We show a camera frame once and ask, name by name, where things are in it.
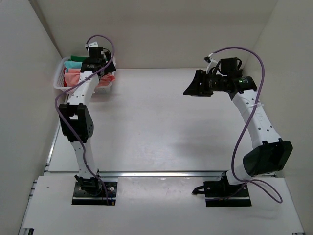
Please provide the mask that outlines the pink t shirt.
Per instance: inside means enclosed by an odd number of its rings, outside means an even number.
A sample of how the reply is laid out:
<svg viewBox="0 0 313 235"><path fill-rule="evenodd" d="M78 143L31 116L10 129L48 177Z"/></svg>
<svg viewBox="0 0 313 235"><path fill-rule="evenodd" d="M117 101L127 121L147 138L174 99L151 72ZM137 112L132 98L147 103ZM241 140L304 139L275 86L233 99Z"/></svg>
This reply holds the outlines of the pink t shirt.
<svg viewBox="0 0 313 235"><path fill-rule="evenodd" d="M64 74L64 80L68 87L77 85L80 79L80 69L68 69L68 72ZM115 76L112 74L107 74L101 77L101 80L97 87L106 87L111 82L115 81Z"/></svg>

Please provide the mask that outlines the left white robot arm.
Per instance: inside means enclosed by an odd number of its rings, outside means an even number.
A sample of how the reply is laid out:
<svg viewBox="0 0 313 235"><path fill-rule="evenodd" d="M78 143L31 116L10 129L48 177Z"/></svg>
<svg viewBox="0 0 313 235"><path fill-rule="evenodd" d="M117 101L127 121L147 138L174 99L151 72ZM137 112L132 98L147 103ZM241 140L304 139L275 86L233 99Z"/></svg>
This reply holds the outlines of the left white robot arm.
<svg viewBox="0 0 313 235"><path fill-rule="evenodd" d="M75 152L79 166L79 174L75 179L79 188L91 197L108 197L107 187L99 178L95 167L91 137L94 126L88 110L88 104L105 74L105 68L112 64L105 59L87 58L83 61L79 83L74 86L74 92L66 104L57 105L63 135L67 137Z"/></svg>

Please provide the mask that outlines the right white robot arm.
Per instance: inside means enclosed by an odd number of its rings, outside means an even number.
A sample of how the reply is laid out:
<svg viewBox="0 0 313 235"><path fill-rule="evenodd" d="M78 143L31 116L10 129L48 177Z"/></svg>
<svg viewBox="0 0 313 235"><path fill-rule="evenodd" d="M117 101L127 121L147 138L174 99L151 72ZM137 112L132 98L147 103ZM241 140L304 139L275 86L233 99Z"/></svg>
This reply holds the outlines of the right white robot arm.
<svg viewBox="0 0 313 235"><path fill-rule="evenodd" d="M252 77L244 77L241 70L224 75L196 70L183 95L211 97L214 92L228 93L242 115L244 131L249 132L252 142L252 150L243 157L242 163L232 165L230 170L221 175L220 180L210 185L209 192L215 197L226 197L236 193L246 183L253 182L255 176L281 171L293 146L290 141L283 140L273 128L259 101L257 86Z"/></svg>

